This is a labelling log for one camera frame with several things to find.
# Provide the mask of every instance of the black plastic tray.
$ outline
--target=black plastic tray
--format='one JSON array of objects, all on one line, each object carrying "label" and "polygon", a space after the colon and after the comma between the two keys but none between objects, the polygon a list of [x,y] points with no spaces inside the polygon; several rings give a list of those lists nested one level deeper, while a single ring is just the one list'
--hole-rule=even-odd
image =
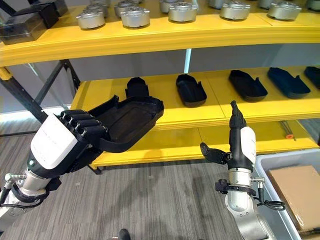
[{"label": "black plastic tray", "polygon": [[118,96],[88,112],[107,129],[110,139],[100,138],[99,149],[122,153],[131,148],[164,114],[164,103],[151,96],[132,96],[119,102]]},{"label": "black plastic tray", "polygon": [[189,108],[198,107],[206,102],[207,94],[201,82],[188,74],[181,74],[176,79],[176,86],[183,104]]},{"label": "black plastic tray", "polygon": [[310,89],[300,79],[299,75],[293,77],[283,69],[270,67],[268,77],[290,99],[301,99],[310,93]]},{"label": "black plastic tray", "polygon": [[254,80],[244,71],[232,70],[229,80],[238,94],[247,102],[259,102],[268,94],[258,77]]},{"label": "black plastic tray", "polygon": [[125,89],[126,98],[130,98],[133,96],[138,96],[138,97],[149,96],[148,85],[146,85],[145,80],[143,80],[141,77],[131,78],[128,81],[126,86],[127,86],[127,88]]},{"label": "black plastic tray", "polygon": [[307,66],[304,70],[304,74],[318,89],[320,89],[320,68]]}]

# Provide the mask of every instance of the metal connector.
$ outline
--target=metal connector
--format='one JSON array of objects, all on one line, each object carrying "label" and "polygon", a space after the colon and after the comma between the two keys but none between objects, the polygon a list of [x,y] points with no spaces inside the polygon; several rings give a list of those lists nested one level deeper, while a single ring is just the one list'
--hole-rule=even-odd
[{"label": "metal connector", "polygon": [[251,177],[251,182],[258,183],[258,189],[262,189],[264,187],[263,183],[265,182],[265,178],[263,176],[255,176]]},{"label": "metal connector", "polygon": [[25,173],[7,173],[4,176],[4,179],[7,182],[15,182],[19,180],[25,180],[27,178],[27,175]]}]

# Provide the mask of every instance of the cardboard box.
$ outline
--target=cardboard box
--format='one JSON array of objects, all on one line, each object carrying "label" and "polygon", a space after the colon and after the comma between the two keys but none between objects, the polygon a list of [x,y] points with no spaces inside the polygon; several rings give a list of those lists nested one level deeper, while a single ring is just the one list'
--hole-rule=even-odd
[{"label": "cardboard box", "polygon": [[320,227],[320,175],[313,166],[274,169],[268,176],[297,230]]}]

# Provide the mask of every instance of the clear plastic box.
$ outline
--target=clear plastic box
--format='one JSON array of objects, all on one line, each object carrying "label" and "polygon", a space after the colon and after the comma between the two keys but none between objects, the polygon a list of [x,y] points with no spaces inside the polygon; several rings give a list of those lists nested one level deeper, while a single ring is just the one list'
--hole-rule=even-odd
[{"label": "clear plastic box", "polygon": [[[264,199],[280,201],[280,198],[271,184],[266,172],[271,169],[306,165],[312,165],[318,173],[320,172],[320,149],[257,156],[253,175],[265,178]],[[301,237],[299,236],[299,233],[286,210],[274,211],[268,207],[259,206],[258,211],[266,218],[278,240],[301,240]]]},{"label": "clear plastic box", "polygon": [[11,16],[0,26],[0,39],[5,45],[37,40],[47,30],[39,13]]}]

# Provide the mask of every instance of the robotic arm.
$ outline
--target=robotic arm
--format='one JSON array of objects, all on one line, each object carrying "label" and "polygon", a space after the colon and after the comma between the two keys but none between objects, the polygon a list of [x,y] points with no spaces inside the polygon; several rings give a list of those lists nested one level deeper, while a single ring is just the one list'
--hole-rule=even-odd
[{"label": "robotic arm", "polygon": [[[264,200],[263,177],[252,177],[256,162],[256,135],[247,126],[244,116],[237,107],[236,101],[231,102],[232,116],[229,127],[230,152],[209,148],[204,142],[200,144],[203,156],[212,163],[227,164],[229,183],[220,179],[215,190],[226,194],[225,206],[230,211],[245,240],[275,240],[275,236],[266,220],[258,213],[257,206],[265,205],[273,210],[284,210],[284,203]],[[258,184],[258,197],[252,188]]]},{"label": "robotic arm", "polygon": [[97,158],[102,153],[96,147],[100,138],[109,139],[107,129],[85,111],[49,115],[31,141],[27,170],[5,175],[0,195],[0,233],[56,190],[61,175],[78,171]]}]

